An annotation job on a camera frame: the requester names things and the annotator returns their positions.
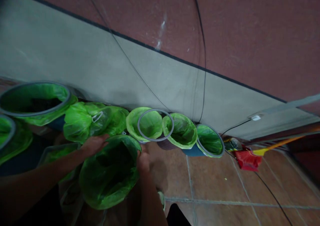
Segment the electrical wire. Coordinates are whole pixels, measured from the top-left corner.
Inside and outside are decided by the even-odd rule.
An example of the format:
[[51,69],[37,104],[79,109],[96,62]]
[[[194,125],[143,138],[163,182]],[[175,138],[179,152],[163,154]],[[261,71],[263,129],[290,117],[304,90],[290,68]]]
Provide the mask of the electrical wire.
[[[224,149],[224,150],[225,150],[225,151],[227,152],[227,154],[230,155],[232,158],[237,159],[235,156],[233,156],[232,154],[230,154],[226,149]],[[259,177],[259,179],[260,179],[260,180],[263,182],[263,184],[267,187],[267,189],[269,190],[269,192],[272,194],[272,196],[273,196],[274,199],[276,200],[277,204],[279,205],[280,209],[282,210],[284,216],[287,218],[288,222],[290,223],[291,226],[293,226],[292,223],[291,223],[291,221],[290,221],[290,219],[288,218],[286,212],[283,210],[281,204],[279,203],[279,201],[277,200],[276,196],[273,194],[273,192],[271,191],[271,189],[270,189],[270,188],[268,187],[268,185],[263,181],[263,179],[260,177],[260,175],[259,175],[257,172],[254,172],[254,173]]]
[[222,133],[222,135],[220,135],[220,136],[222,137],[222,136],[223,136],[226,132],[228,132],[229,130],[231,130],[231,129],[233,129],[233,128],[236,128],[236,127],[238,127],[238,126],[240,126],[240,125],[243,125],[243,124],[249,122],[250,120],[251,120],[251,119],[249,119],[249,120],[247,120],[247,121],[245,121],[245,122],[243,122],[243,123],[241,123],[241,124],[238,124],[238,125],[236,125],[236,126],[234,126],[234,127],[232,127],[232,128],[227,129],[227,130],[224,131],[224,132]]
[[113,35],[110,27],[108,26],[107,22],[105,21],[104,17],[102,16],[102,14],[100,13],[97,5],[95,4],[94,0],[90,0],[91,3],[93,4],[94,8],[96,9],[96,11],[98,12],[99,16],[101,17],[103,23],[106,25],[106,27],[108,28],[110,34],[112,35],[112,37],[115,39],[115,41],[117,42],[118,46],[120,47],[121,51],[123,52],[123,54],[126,56],[126,58],[128,59],[128,61],[130,62],[130,65],[132,66],[133,70],[137,73],[137,75],[139,76],[139,78],[142,80],[142,82],[146,85],[146,87],[150,90],[150,92],[158,99],[158,101],[168,110],[168,112],[172,112],[168,107],[166,107],[166,105],[155,95],[155,93],[150,89],[150,87],[148,86],[148,84],[144,81],[144,79],[142,78],[142,76],[139,74],[139,72],[137,71],[137,69],[135,68],[135,66],[133,65],[132,61],[129,59],[128,55],[125,53],[125,51],[123,50],[123,48],[121,47],[120,43],[117,41],[116,37]]
[[277,203],[278,203],[278,205],[279,205],[280,209],[282,210],[282,212],[283,212],[284,216],[286,216],[286,218],[287,218],[287,220],[288,220],[289,224],[290,224],[291,226],[293,226],[293,225],[292,225],[292,223],[291,223],[291,221],[290,221],[290,219],[288,218],[288,216],[287,216],[286,212],[283,210],[283,208],[281,207],[281,205],[280,205],[279,201],[277,200],[276,196],[274,196],[274,194],[272,193],[271,189],[270,189],[270,188],[268,187],[268,185],[263,181],[263,179],[260,177],[260,175],[258,175],[258,173],[257,173],[257,172],[254,172],[254,173],[259,177],[259,179],[261,179],[261,181],[263,182],[263,184],[267,187],[267,189],[269,190],[269,192],[272,194],[272,196],[274,197],[274,199],[277,201]]
[[[237,158],[234,157],[232,154],[230,154],[226,149],[225,149],[225,151],[226,151],[227,154],[230,155],[232,158],[237,159]],[[260,175],[258,175],[257,172],[254,172],[254,173],[259,177],[259,179],[260,179],[260,180],[263,182],[263,184],[267,187],[267,189],[269,190],[269,192],[272,194],[272,196],[273,196],[274,199],[276,200],[277,204],[279,205],[280,209],[282,210],[284,216],[287,218],[289,224],[290,224],[291,226],[293,226],[292,223],[291,223],[291,221],[290,221],[290,219],[288,218],[286,212],[283,210],[281,204],[279,203],[279,201],[277,200],[276,196],[273,194],[273,192],[271,191],[271,189],[270,189],[270,188],[268,187],[268,185],[263,181],[263,179],[260,177]]]
[[[199,22],[200,22],[200,27],[201,27],[201,33],[202,33],[202,40],[203,40],[203,46],[204,46],[204,68],[207,69],[207,52],[206,52],[206,42],[204,40],[204,32],[203,32],[203,27],[202,27],[202,21],[201,21],[201,15],[200,15],[200,10],[199,10],[199,4],[198,4],[198,0],[194,0],[196,3],[196,7],[197,7],[197,12],[198,12],[198,17],[199,17]],[[205,94],[206,94],[206,76],[207,76],[207,72],[204,72],[204,85],[203,85],[203,102],[202,102],[202,111],[201,111],[201,116],[199,119],[199,122],[202,119],[202,115],[203,115],[203,109],[204,109],[204,99],[205,99]]]

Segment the wall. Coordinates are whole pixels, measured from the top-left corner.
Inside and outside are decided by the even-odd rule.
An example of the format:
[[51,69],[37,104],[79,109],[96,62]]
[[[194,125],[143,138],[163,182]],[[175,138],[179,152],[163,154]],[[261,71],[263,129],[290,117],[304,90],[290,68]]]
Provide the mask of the wall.
[[[104,25],[90,0],[45,0]],[[116,32],[204,67],[194,0],[94,0]],[[319,93],[319,0],[198,0],[207,69],[284,102]],[[302,107],[320,115],[320,102]]]
[[[0,75],[34,81],[52,80],[80,89],[93,101],[128,108],[150,106],[201,115],[204,71],[130,40],[117,37],[146,87],[113,36],[33,0],[1,0]],[[202,123],[223,131],[247,116],[281,101],[214,74],[206,74]],[[290,109],[230,131],[251,139],[319,121]]]

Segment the plastic ring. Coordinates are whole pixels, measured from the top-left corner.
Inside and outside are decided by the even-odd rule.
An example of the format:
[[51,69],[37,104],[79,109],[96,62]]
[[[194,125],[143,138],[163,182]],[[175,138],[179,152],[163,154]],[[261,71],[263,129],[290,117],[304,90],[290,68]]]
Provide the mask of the plastic ring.
[[[151,138],[145,136],[145,135],[142,133],[142,131],[141,131],[141,129],[140,129],[140,120],[141,120],[141,118],[142,118],[146,113],[148,113],[148,112],[150,112],[150,111],[162,112],[162,113],[164,113],[164,114],[166,114],[166,115],[169,116],[169,118],[171,119],[171,122],[172,122],[172,128],[171,128],[171,131],[169,132],[169,134],[168,134],[167,136],[165,136],[165,137],[163,137],[163,138],[158,138],[158,139],[151,139]],[[147,139],[147,140],[149,140],[149,141],[153,141],[153,142],[164,141],[165,139],[167,139],[167,138],[170,137],[170,135],[171,135],[172,132],[173,132],[173,129],[174,129],[174,121],[173,121],[172,116],[171,116],[168,112],[163,111],[163,110],[159,110],[159,109],[151,109],[151,110],[148,110],[148,111],[144,112],[144,113],[139,117],[139,119],[138,119],[138,130],[139,130],[139,133],[142,135],[142,137],[144,137],[145,139]]]

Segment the tiled floor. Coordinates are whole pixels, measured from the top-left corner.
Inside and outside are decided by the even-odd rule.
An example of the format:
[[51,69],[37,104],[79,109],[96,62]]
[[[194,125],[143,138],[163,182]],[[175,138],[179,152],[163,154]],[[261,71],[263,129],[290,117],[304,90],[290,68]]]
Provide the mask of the tiled floor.
[[[147,148],[154,181],[166,196],[166,215],[170,205],[177,203],[192,226],[290,225],[261,180],[253,172],[240,170],[227,154],[220,159],[186,157],[180,149],[165,151],[156,143],[148,143]],[[266,153],[259,175],[293,225],[320,225],[319,192],[290,159],[277,151]],[[136,185],[124,202],[105,211],[85,205],[77,225],[136,222],[139,207],[132,205],[139,205],[139,193]]]

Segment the floor tile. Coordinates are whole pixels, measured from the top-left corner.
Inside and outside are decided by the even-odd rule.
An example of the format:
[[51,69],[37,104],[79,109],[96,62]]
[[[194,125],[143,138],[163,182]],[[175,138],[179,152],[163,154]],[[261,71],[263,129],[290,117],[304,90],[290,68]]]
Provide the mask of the floor tile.
[[249,201],[229,155],[188,159],[195,199]]
[[84,203],[76,226],[100,226],[104,217],[104,210],[96,210]]
[[264,158],[294,205],[320,206],[318,197],[282,153],[268,151]]
[[184,203],[184,202],[172,202],[172,201],[166,201],[166,209],[164,211],[166,217],[168,216],[169,209],[171,204],[176,203],[178,207],[180,208],[183,215],[186,217],[186,219],[189,221],[189,223],[194,226],[195,225],[195,219],[193,215],[193,205],[192,203]]
[[[238,171],[252,203],[277,204],[268,188],[254,172],[241,170],[240,168],[238,168]],[[284,191],[278,183],[265,161],[262,161],[259,165],[258,174],[268,185],[281,205],[291,204],[286,191]]]
[[[255,211],[261,226],[290,226],[289,221],[280,208],[255,207]],[[285,208],[284,211],[293,226],[304,225],[296,209]]]
[[195,204],[198,226],[257,226],[251,206]]
[[320,210],[298,209],[298,211],[307,226],[320,225]]
[[154,142],[147,143],[146,147],[157,188],[169,198],[191,199],[186,155],[180,149],[162,150]]

